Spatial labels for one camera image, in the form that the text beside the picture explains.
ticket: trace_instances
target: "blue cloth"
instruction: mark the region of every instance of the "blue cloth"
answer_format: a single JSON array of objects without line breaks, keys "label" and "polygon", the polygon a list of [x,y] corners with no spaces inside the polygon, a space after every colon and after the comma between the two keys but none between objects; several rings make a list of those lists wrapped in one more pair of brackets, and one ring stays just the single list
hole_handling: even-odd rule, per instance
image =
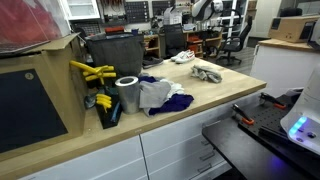
[{"label": "blue cloth", "polygon": [[149,115],[153,116],[157,113],[177,112],[185,110],[190,106],[193,100],[194,99],[191,95],[174,94],[160,108],[151,108],[149,110]]},{"label": "blue cloth", "polygon": [[153,76],[140,76],[138,77],[139,83],[141,81],[147,81],[149,83],[157,82],[157,80]]}]

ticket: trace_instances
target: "gray bin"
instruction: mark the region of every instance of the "gray bin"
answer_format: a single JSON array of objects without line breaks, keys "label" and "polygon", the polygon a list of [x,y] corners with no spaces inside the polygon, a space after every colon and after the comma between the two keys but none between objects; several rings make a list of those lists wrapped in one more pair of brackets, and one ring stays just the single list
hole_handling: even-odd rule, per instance
[{"label": "gray bin", "polygon": [[121,34],[107,39],[106,34],[97,34],[86,38],[95,66],[114,66],[117,78],[138,76],[144,54],[143,35]]}]

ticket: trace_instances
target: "blue light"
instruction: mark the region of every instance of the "blue light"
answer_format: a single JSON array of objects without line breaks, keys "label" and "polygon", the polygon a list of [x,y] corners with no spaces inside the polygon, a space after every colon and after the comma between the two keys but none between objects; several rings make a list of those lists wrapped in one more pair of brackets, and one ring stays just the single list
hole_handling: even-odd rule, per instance
[{"label": "blue light", "polygon": [[299,120],[291,127],[289,134],[294,135],[306,121],[307,121],[307,117],[301,116]]}]

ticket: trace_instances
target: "drawer handle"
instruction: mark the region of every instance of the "drawer handle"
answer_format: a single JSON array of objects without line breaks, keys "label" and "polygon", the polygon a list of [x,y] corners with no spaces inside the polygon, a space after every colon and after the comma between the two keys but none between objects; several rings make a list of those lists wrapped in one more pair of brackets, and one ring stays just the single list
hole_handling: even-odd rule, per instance
[{"label": "drawer handle", "polygon": [[203,172],[205,172],[206,170],[208,170],[208,169],[210,169],[210,168],[212,168],[211,163],[209,163],[208,165],[206,165],[206,166],[198,169],[198,172],[199,172],[199,173],[203,173]]},{"label": "drawer handle", "polygon": [[209,158],[212,158],[214,155],[215,155],[215,153],[214,153],[214,151],[212,151],[212,152],[210,152],[210,153],[208,153],[208,154],[206,154],[204,156],[199,157],[199,159],[201,161],[205,161],[205,160],[207,160]]},{"label": "drawer handle", "polygon": [[207,146],[207,145],[209,145],[210,143],[209,143],[209,141],[204,140],[204,141],[201,141],[201,144],[204,145],[204,146]]}]

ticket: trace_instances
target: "sneaker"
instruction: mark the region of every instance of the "sneaker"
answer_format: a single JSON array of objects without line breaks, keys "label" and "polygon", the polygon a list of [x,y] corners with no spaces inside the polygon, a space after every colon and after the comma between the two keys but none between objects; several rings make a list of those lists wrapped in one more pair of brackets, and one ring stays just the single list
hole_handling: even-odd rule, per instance
[{"label": "sneaker", "polygon": [[176,61],[178,58],[184,56],[184,54],[187,52],[190,52],[190,50],[188,49],[187,51],[181,51],[176,56],[173,56],[170,59],[171,59],[171,61]]},{"label": "sneaker", "polygon": [[148,68],[151,68],[151,67],[154,67],[154,66],[158,66],[158,65],[161,65],[161,64],[163,64],[163,59],[162,58],[151,57],[148,60],[143,60],[142,61],[143,69],[148,69]]},{"label": "sneaker", "polygon": [[177,64],[183,64],[189,61],[194,60],[195,55],[193,51],[186,52],[183,57],[180,57],[176,60]]}]

